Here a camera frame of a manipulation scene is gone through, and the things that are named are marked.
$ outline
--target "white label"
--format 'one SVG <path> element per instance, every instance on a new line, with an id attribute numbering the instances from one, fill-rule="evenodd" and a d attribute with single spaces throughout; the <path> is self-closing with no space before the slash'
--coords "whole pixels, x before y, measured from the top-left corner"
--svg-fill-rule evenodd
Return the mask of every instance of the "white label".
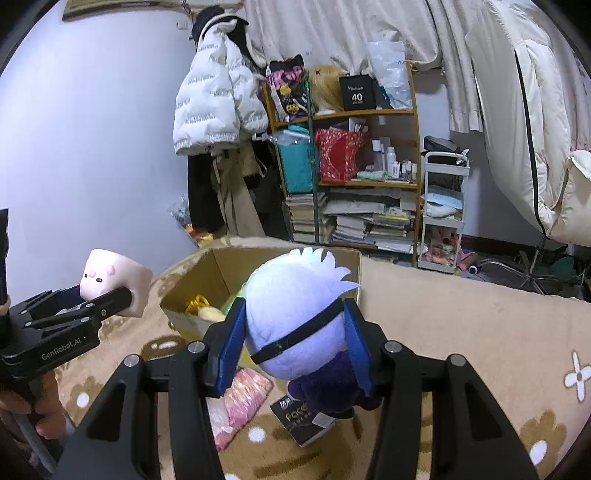
<path id="1" fill-rule="evenodd" d="M 314 417 L 312 423 L 314 425 L 318 425 L 321 429 L 326 429 L 330 427 L 334 421 L 335 419 L 333 417 L 329 417 L 324 413 L 319 413 L 316 417 Z"/>

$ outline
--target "red gift bag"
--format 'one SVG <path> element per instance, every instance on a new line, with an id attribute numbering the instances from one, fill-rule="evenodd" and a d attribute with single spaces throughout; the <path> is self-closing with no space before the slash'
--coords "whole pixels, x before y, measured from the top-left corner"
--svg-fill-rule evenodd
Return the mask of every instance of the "red gift bag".
<path id="1" fill-rule="evenodd" d="M 357 155 L 365 144 L 363 132 L 319 128 L 314 132 L 320 156 L 320 180 L 341 183 L 355 177 L 359 170 Z"/>

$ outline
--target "white wall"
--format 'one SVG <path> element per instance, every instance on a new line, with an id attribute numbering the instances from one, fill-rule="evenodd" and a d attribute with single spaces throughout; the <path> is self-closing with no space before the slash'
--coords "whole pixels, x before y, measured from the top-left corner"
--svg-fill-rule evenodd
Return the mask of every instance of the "white wall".
<path id="1" fill-rule="evenodd" d="M 497 188 L 488 166 L 484 135 L 449 131 L 449 103 L 445 76 L 440 70 L 414 77 L 417 89 L 421 140 L 425 135 L 450 138 L 468 154 L 472 167 L 466 202 L 466 235 L 494 238 L 518 244 L 537 245 L 540 233 L 531 226 Z M 557 246 L 553 242 L 550 248 Z"/>
<path id="2" fill-rule="evenodd" d="M 92 248 L 159 273 L 194 250 L 168 214 L 187 188 L 174 100 L 194 54 L 182 14 L 62 22 L 60 1 L 0 76 L 0 207 L 14 301 L 78 283 Z"/>

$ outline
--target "teal bag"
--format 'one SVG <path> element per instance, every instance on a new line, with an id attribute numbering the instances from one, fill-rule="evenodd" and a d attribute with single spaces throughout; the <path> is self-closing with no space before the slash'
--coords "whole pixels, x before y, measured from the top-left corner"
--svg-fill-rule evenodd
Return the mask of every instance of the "teal bag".
<path id="1" fill-rule="evenodd" d="M 290 125 L 288 129 L 308 133 L 307 128 L 298 125 Z M 287 193 L 310 193 L 312 191 L 310 144 L 279 145 L 278 148 Z"/>

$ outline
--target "silver screw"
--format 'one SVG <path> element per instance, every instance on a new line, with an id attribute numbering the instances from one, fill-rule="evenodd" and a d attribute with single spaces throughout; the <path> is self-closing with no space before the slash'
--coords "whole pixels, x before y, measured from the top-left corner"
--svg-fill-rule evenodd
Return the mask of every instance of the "silver screw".
<path id="1" fill-rule="evenodd" d="M 461 356 L 459 353 L 454 353 L 451 356 L 450 361 L 456 367 L 463 367 L 464 365 L 466 365 L 466 359 L 463 356 Z"/>
<path id="2" fill-rule="evenodd" d="M 389 340 L 384 344 L 384 348 L 387 352 L 398 353 L 400 350 L 402 350 L 402 345 L 398 342 L 394 342 L 393 340 Z"/>
<path id="3" fill-rule="evenodd" d="M 138 355 L 128 355 L 123 360 L 126 367 L 135 367 L 139 363 Z"/>
<path id="4" fill-rule="evenodd" d="M 187 347 L 191 353 L 201 353 L 205 350 L 205 343 L 203 342 L 191 342 Z"/>

